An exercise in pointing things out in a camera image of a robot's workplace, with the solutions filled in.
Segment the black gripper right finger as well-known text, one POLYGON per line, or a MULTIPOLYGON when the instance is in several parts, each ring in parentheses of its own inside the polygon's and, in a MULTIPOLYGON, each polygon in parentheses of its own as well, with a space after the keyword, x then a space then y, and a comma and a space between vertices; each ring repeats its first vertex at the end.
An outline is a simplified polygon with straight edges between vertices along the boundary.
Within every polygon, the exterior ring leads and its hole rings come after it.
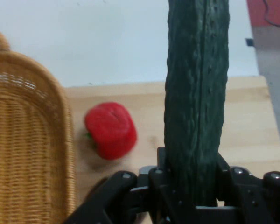
POLYGON ((244 224, 280 224, 280 171, 257 178, 246 168, 229 166, 218 155, 216 198, 235 207, 244 224))

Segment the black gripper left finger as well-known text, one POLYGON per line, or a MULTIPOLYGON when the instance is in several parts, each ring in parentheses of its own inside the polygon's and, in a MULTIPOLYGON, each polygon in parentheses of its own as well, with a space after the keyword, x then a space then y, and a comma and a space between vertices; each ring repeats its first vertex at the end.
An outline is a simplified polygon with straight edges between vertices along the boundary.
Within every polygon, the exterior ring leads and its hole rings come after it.
POLYGON ((65 223, 131 224, 148 212, 154 224, 195 224, 196 210, 173 184, 165 148, 157 149, 157 161, 140 175, 116 172, 65 223))

